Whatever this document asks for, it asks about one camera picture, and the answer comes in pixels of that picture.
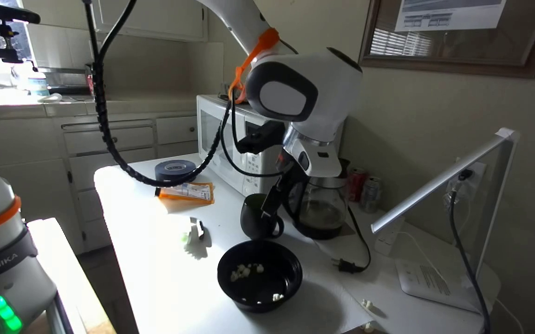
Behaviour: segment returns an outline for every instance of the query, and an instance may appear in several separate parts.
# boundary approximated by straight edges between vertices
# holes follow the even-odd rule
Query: white cable
[[[523,325],[523,321],[508,308],[508,304],[501,299],[497,299],[497,304],[501,304],[508,313],[510,317],[517,323],[517,326],[521,328],[521,334],[527,334],[527,328]]]

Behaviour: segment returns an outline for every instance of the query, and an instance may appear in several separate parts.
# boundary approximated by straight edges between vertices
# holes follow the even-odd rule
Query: white panel
[[[96,24],[109,31],[129,0],[96,0]],[[205,39],[207,18],[196,0],[146,0],[138,2],[122,33],[166,39]]]
[[[32,56],[38,67],[84,69],[92,61],[84,30],[29,24]]]
[[[23,0],[23,5],[42,15],[42,26],[68,26],[86,30],[86,13],[83,2]]]
[[[64,67],[70,48],[62,28],[27,24],[27,31],[38,67]]]

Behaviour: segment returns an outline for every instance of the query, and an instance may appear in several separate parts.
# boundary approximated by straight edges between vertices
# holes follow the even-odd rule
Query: wire
[[[345,273],[363,273],[363,271],[367,271],[367,269],[372,265],[372,262],[374,262],[372,249],[369,247],[369,243],[367,243],[363,232],[361,232],[361,226],[359,226],[359,223],[358,223],[358,217],[356,217],[354,210],[350,208],[350,204],[346,204],[346,210],[348,210],[348,213],[350,213],[350,217],[352,217],[352,221],[354,221],[354,226],[356,226],[356,230],[358,230],[358,234],[359,234],[361,243],[365,245],[365,250],[367,250],[367,256],[369,256],[369,258],[367,258],[367,263],[365,263],[363,267],[361,267],[361,265],[356,265],[356,263],[352,263],[352,262],[348,262],[348,260],[345,260],[345,258],[341,258],[341,260],[339,260],[339,269],[345,271]]]
[[[456,239],[456,247],[460,249],[460,254],[462,254],[462,260],[467,267],[467,273],[471,276],[471,282],[475,286],[475,291],[476,291],[476,297],[480,300],[480,306],[482,306],[482,312],[484,312],[484,317],[486,317],[486,334],[491,334],[491,313],[489,313],[489,308],[488,308],[488,302],[486,302],[486,297],[478,286],[478,280],[476,280],[476,273],[467,258],[467,250],[462,243],[462,237],[460,237],[460,232],[458,232],[458,226],[456,226],[456,217],[454,217],[454,210],[456,210],[456,198],[458,198],[458,189],[452,191],[452,204],[450,204],[450,223],[452,223],[452,232],[454,232],[454,239]]]
[[[222,143],[222,146],[224,146],[224,152],[226,152],[229,163],[231,163],[233,169],[237,169],[239,172],[242,172],[242,174],[246,174],[246,176],[252,176],[252,178],[276,178],[276,176],[283,176],[283,172],[255,174],[255,172],[248,172],[248,171],[240,169],[240,167],[233,161],[233,158],[231,158],[231,154],[229,154],[229,148],[227,148],[227,143],[226,143],[226,132],[224,132],[220,143]]]
[[[209,167],[211,159],[214,158],[216,148],[218,148],[220,139],[222,139],[222,132],[224,132],[224,128],[226,128],[226,124],[229,121],[229,113],[226,113],[224,122],[222,122],[222,126],[216,132],[216,137],[213,141],[209,156],[205,158],[205,161],[192,174],[187,174],[187,176],[175,178],[175,180],[153,180],[153,178],[148,178],[146,174],[138,172],[136,169],[133,169],[123,159],[123,156],[120,154],[120,150],[118,150],[118,146],[116,146],[116,143],[112,139],[114,137],[112,130],[109,126],[109,108],[107,108],[107,91],[105,91],[105,56],[110,50],[110,46],[112,46],[114,39],[118,37],[120,30],[123,28],[127,18],[131,17],[131,13],[133,13],[133,9],[136,5],[136,0],[131,0],[127,4],[127,7],[122,13],[120,20],[114,24],[112,31],[105,37],[105,43],[103,43],[101,50],[99,50],[99,44],[97,44],[94,11],[92,11],[90,5],[92,5],[92,0],[84,0],[86,20],[88,20],[88,30],[90,30],[90,41],[92,41],[92,52],[94,52],[94,57],[96,57],[96,61],[94,61],[94,82],[96,82],[96,104],[97,104],[97,113],[99,113],[99,130],[103,132],[103,141],[107,143],[109,152],[114,156],[116,163],[127,174],[131,174],[133,178],[136,178],[138,182],[148,184],[148,185],[174,187],[174,185],[179,185],[179,184],[194,180],[198,174],[201,174]]]
[[[508,304],[501,299],[497,299],[497,304],[501,304],[508,312],[508,315],[517,323],[517,326],[521,328],[521,334],[527,334],[523,321],[512,312],[512,308],[508,308]]]
[[[235,145],[239,146],[237,130],[235,130],[235,126],[237,126],[237,122],[235,122],[235,119],[237,119],[237,115],[235,115],[237,102],[229,100],[229,106],[231,106],[231,111],[233,111],[233,139],[235,139]],[[250,172],[250,171],[240,169],[240,167],[235,163],[235,159],[231,158],[231,154],[229,154],[227,141],[226,141],[226,128],[222,130],[222,139],[220,139],[220,141],[222,141],[222,146],[224,146],[224,152],[226,152],[229,163],[231,163],[233,169],[237,169],[239,172],[242,172],[242,174],[246,174],[246,176],[252,176],[252,178],[276,178],[276,176],[283,176],[283,174],[285,174],[285,172],[257,174],[257,172]]]

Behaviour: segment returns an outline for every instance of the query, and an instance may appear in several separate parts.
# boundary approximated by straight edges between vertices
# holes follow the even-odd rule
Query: black bowl
[[[302,288],[304,267],[283,245],[255,239],[224,254],[218,282],[244,312],[270,312]]]

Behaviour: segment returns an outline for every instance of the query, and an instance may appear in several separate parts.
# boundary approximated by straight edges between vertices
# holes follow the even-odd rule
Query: countertop
[[[196,113],[196,93],[122,93],[107,100],[110,115]],[[92,96],[64,96],[60,100],[0,98],[0,119],[8,117],[97,117]]]
[[[32,239],[40,250],[40,262],[62,297],[68,319],[77,334],[116,334],[96,289],[92,288],[79,258],[71,250],[57,219],[29,223]],[[51,334],[47,317],[36,319],[27,334]]]
[[[177,156],[198,161],[198,154]],[[155,174],[162,159],[140,161],[133,167]],[[410,297],[400,289],[397,258],[419,256],[411,243],[398,237],[389,254],[376,254],[372,267],[361,275],[339,273],[330,254],[365,263],[365,249],[356,234],[317,243],[304,237],[289,219],[285,236],[276,241],[289,247],[304,263],[306,282],[296,297],[270,313],[244,313],[220,289],[216,269],[227,249],[246,241],[240,228],[242,195],[205,171],[200,180],[214,182],[216,202],[181,213],[172,213],[144,185],[120,167],[105,167],[96,174],[96,185],[105,208],[105,219],[116,247],[122,273],[136,323],[142,334],[155,332],[345,332],[376,321],[387,332],[480,332],[482,317],[473,312]],[[185,249],[175,236],[179,224],[198,217],[209,228],[211,243]],[[374,245],[369,224],[374,217],[358,215],[361,230]],[[436,237],[419,230],[424,250],[439,263],[449,256]],[[361,300],[372,300],[378,312],[369,312]]]

